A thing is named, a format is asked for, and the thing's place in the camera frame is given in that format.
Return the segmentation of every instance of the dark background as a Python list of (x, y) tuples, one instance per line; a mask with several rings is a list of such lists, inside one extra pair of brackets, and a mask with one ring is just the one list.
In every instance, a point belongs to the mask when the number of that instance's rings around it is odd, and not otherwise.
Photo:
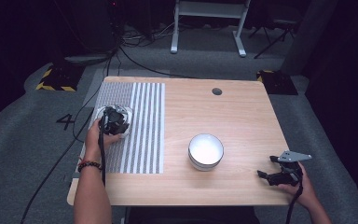
[[(57, 1), (68, 22), (76, 27), (69, 2)], [(150, 10), (154, 10), (148, 21), (151, 28), (159, 21), (170, 22), (172, 12), (166, 15), (161, 7), (172, 7), (174, 1), (164, 2), (163, 5), (149, 2), (149, 8), (153, 8)], [(26, 3), (0, 1), (0, 111), (24, 94), (24, 80), (33, 71), (52, 62)], [(55, 40), (59, 53), (63, 56), (90, 53), (74, 38), (54, 2), (43, 4), (40, 7), (46, 9), (43, 13), (54, 27), (51, 39)], [(122, 12), (130, 15), (134, 11), (127, 7)], [(358, 1), (338, 1), (302, 75), (310, 79), (306, 95), (316, 116), (358, 186)]]

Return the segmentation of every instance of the black device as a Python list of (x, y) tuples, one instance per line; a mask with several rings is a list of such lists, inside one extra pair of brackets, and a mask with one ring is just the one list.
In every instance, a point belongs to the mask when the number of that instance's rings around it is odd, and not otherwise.
[(100, 127), (103, 133), (115, 135), (126, 132), (130, 124), (124, 117), (124, 112), (125, 109), (118, 106), (115, 106), (115, 108), (107, 106), (104, 109), (103, 117), (100, 120)]
[(257, 174), (259, 177), (267, 179), (271, 186), (279, 184), (290, 184), (295, 186), (302, 180), (303, 175), (301, 167), (298, 165), (298, 161), (309, 160), (311, 158), (311, 155), (304, 155), (293, 151), (284, 151), (280, 157), (269, 157), (272, 162), (280, 164), (280, 173), (268, 175), (258, 170)]

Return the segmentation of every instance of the gray floor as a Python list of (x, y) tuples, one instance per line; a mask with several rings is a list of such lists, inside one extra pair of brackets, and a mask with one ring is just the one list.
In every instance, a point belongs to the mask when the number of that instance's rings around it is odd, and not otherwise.
[[(292, 38), (263, 54), (253, 57), (267, 39), (260, 31), (248, 39), (251, 31), (242, 33), (247, 57), (237, 53), (229, 27), (222, 30), (185, 30), (179, 36), (179, 50), (170, 54), (171, 37), (167, 36), (147, 47), (123, 49), (134, 61), (151, 69), (172, 75), (197, 78), (255, 80), (258, 70), (278, 70), (290, 48)], [(270, 32), (274, 36), (279, 31)], [(161, 75), (145, 71), (129, 61), (120, 51), (122, 76)], [(24, 83), (25, 95), (0, 113), (0, 223), (20, 222), (34, 191), (48, 171), (73, 140), (72, 125), (65, 131), (56, 120), (66, 114), (75, 115), (91, 95), (97, 91), (105, 63), (86, 68), (78, 84), (78, 91), (37, 91), (49, 64), (41, 67)], [(110, 76), (117, 75), (118, 59), (113, 58)], [(358, 223), (358, 191), (347, 170), (330, 145), (324, 130), (315, 117), (304, 92), (305, 77), (292, 77), (298, 96), (270, 95), (283, 134), (291, 150), (313, 156), (305, 161), (318, 196), (334, 223)], [(92, 110), (92, 100), (79, 113), (75, 132)], [(76, 168), (82, 144), (75, 142), (58, 164), (32, 204), (26, 223), (72, 223), (72, 207), (66, 202), (71, 175)], [(284, 223), (286, 206), (255, 208), (261, 223)], [(114, 221), (124, 216), (123, 207), (113, 207)], [(292, 223), (310, 223), (307, 212), (297, 205)]]

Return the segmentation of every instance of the white stand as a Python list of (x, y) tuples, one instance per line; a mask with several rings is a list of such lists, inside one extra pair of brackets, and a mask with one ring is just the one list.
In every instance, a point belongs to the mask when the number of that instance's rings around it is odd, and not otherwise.
[(205, 2), (186, 2), (176, 0), (175, 22), (172, 36), (171, 53), (178, 51), (179, 39), (179, 15), (182, 16), (202, 16), (202, 17), (220, 17), (240, 19), (238, 31), (234, 31), (234, 39), (237, 44), (238, 52), (241, 57), (246, 56), (245, 49), (241, 42), (242, 26), (245, 22), (246, 14), (251, 0), (247, 0), (245, 4), (220, 4)]

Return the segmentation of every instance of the metal bowl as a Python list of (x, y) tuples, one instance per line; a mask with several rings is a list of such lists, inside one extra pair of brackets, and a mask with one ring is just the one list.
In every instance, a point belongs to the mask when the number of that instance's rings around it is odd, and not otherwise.
[(212, 170), (222, 160), (223, 154), (220, 140), (208, 133), (196, 135), (188, 146), (191, 164), (200, 171)]

